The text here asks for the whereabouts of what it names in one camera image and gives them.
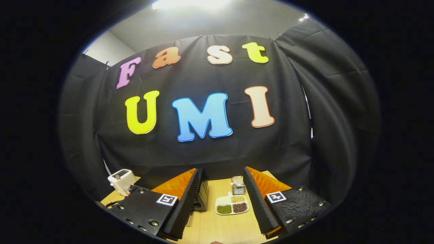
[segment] wooden table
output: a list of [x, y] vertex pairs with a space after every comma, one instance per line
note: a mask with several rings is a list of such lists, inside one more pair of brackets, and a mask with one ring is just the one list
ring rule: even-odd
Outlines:
[[[270, 172], [264, 174], [275, 178]], [[259, 225], [253, 212], [249, 194], [247, 198], [249, 210], [242, 214], [219, 215], [215, 212], [215, 201], [218, 197], [227, 196], [232, 191], [230, 179], [208, 181], [208, 206], [206, 211], [193, 211], [182, 239], [171, 241], [180, 244], [210, 244], [218, 241], [223, 244], [260, 244], [278, 237], [266, 239], [259, 230]], [[113, 201], [123, 200], [125, 197], [113, 191], [101, 203], [106, 205]]]

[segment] metal container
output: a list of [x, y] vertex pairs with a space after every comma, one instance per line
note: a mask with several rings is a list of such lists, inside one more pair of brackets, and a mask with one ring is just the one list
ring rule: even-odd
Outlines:
[[246, 185], [242, 176], [234, 176], [231, 178], [232, 193], [234, 195], [244, 195], [246, 193]]

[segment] white tray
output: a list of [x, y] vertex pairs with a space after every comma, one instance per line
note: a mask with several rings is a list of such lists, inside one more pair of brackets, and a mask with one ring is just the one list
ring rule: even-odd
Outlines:
[[[247, 212], [249, 210], [249, 204], [248, 204], [247, 198], [245, 196], [243, 196], [243, 195], [235, 195], [234, 197], [243, 197], [244, 201], [232, 202], [232, 192], [228, 192], [227, 196], [219, 197], [219, 198], [216, 199], [216, 213], [220, 214], [220, 215], [231, 215], [231, 214], [245, 213], [245, 212]], [[246, 203], [247, 209], [244, 212], [234, 213], [233, 212], [233, 205], [234, 204], [240, 204], [240, 203]], [[226, 206], [226, 205], [230, 205], [230, 209], [232, 210], [232, 212], [230, 214], [221, 214], [221, 213], [217, 212], [217, 206]]]

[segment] yellow letter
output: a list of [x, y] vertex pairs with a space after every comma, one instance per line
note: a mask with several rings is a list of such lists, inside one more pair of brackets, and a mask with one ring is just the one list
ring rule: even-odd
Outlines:
[[178, 51], [179, 49], [175, 46], [160, 51], [157, 53], [157, 55], [155, 55], [157, 59], [152, 64], [152, 67], [157, 69], [165, 66], [166, 64], [178, 62], [181, 59], [181, 56], [178, 55]]
[[143, 95], [148, 111], [148, 118], [145, 123], [139, 123], [137, 120], [137, 103], [140, 101], [140, 97], [133, 96], [125, 101], [125, 106], [127, 106], [127, 124], [131, 132], [134, 134], [146, 134], [154, 128], [157, 121], [156, 100], [159, 94], [159, 91], [151, 91]]
[[274, 123], [274, 118], [271, 117], [268, 110], [267, 98], [265, 93], [268, 88], [265, 86], [252, 86], [246, 88], [244, 92], [250, 96], [253, 106], [253, 121], [252, 126], [256, 128], [265, 127]]
[[265, 47], [258, 46], [257, 43], [247, 43], [242, 45], [241, 47], [247, 49], [247, 54], [249, 55], [249, 58], [253, 62], [257, 62], [257, 63], [268, 62], [268, 57], [261, 56], [261, 52], [260, 52], [260, 51], [265, 51]]
[[229, 64], [232, 62], [232, 55], [228, 54], [230, 49], [227, 46], [210, 46], [207, 49], [208, 61], [212, 64]]

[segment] ceiling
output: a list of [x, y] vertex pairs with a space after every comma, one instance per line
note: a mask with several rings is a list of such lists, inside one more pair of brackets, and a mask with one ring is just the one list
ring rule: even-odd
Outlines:
[[229, 0], [223, 6], [146, 7], [109, 31], [136, 53], [199, 35], [237, 34], [275, 39], [298, 23], [304, 12], [274, 0]]

